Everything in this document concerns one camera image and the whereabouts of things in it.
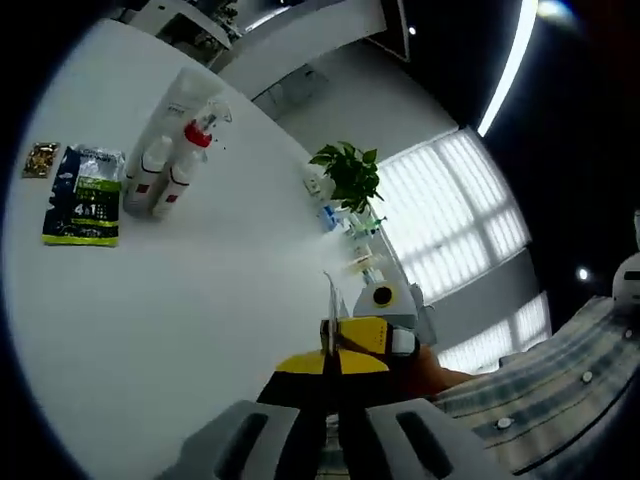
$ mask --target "green leaves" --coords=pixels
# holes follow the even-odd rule
[[[363,152],[348,142],[338,143],[342,150],[326,145],[309,163],[324,167],[326,175],[335,182],[336,188],[331,195],[333,200],[341,201],[343,208],[362,213],[370,197],[383,200],[376,192],[380,183],[376,165],[378,151]]]

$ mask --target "shirt button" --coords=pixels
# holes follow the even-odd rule
[[[513,418],[504,417],[498,420],[496,427],[498,430],[504,430],[505,428],[509,428],[513,424]]]

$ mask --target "plaid shirt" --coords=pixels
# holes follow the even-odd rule
[[[576,478],[616,419],[640,364],[640,335],[612,307],[609,298],[591,299],[548,341],[430,400],[478,435],[512,473]],[[513,423],[498,429],[501,418]],[[337,417],[327,419],[316,478],[348,478]]]

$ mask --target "small packet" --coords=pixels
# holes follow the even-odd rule
[[[24,164],[22,178],[47,178],[59,148],[59,143],[34,143]]]
[[[116,246],[123,168],[122,152],[68,147],[51,188],[44,243]]]

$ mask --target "ceiling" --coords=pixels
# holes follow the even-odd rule
[[[461,125],[477,127],[511,49],[520,2],[405,0],[411,62],[403,68]],[[520,71],[485,136],[531,231],[554,327],[592,294],[608,294],[637,251],[640,161],[633,125],[640,58],[622,2],[571,6],[581,25],[538,17]],[[579,266],[594,277],[576,279]]]

